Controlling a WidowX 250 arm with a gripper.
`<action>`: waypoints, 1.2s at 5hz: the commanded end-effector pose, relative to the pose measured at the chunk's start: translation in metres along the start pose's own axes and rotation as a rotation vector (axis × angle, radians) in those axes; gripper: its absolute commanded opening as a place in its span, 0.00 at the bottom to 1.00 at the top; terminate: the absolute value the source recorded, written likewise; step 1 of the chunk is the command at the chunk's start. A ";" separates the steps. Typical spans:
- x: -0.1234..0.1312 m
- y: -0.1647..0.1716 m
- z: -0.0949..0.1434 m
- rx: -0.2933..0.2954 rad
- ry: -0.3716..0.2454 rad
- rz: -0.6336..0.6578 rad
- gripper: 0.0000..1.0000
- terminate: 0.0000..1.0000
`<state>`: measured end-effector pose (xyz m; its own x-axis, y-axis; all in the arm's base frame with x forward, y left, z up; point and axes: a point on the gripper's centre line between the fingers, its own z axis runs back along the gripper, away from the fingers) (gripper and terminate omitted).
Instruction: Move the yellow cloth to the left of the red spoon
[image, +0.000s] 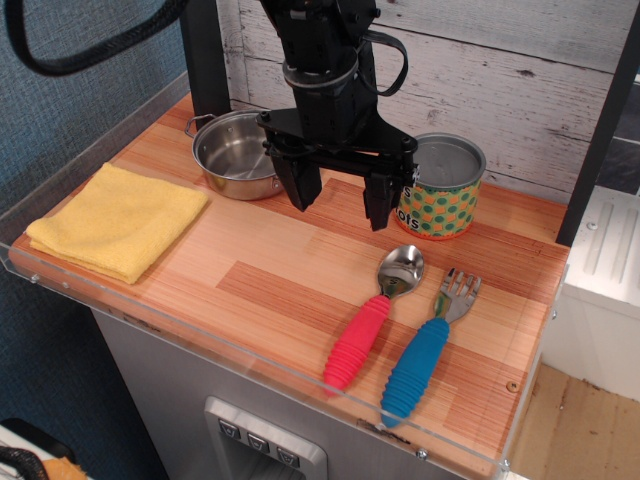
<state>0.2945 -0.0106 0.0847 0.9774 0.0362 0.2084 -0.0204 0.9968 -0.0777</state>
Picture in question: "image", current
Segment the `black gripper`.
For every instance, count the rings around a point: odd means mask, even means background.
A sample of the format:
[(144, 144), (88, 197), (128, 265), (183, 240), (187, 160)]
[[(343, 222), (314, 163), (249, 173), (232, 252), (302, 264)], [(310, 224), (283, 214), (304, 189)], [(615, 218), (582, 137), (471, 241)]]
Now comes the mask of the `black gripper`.
[(304, 212), (319, 196), (318, 166), (366, 177), (366, 217), (372, 231), (385, 229), (403, 183), (413, 183), (418, 176), (413, 159), (417, 140), (380, 116), (376, 95), (358, 79), (340, 91), (296, 88), (294, 96), (294, 108), (256, 118), (272, 146), (272, 164), (292, 205)]

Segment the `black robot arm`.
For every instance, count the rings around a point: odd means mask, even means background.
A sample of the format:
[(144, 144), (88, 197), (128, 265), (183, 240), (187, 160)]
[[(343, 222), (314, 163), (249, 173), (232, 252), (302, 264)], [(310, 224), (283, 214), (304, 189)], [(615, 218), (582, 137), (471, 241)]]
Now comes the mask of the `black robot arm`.
[(416, 182), (417, 141), (378, 112), (379, 98), (396, 94), (408, 69), (379, 89), (373, 47), (401, 55), (406, 48), (371, 30), (380, 15), (373, 1), (265, 1), (262, 6), (281, 41), (282, 71), (295, 105), (263, 112), (256, 121), (291, 203), (304, 211), (316, 200), (324, 169), (359, 176), (372, 230), (386, 228), (403, 189)]

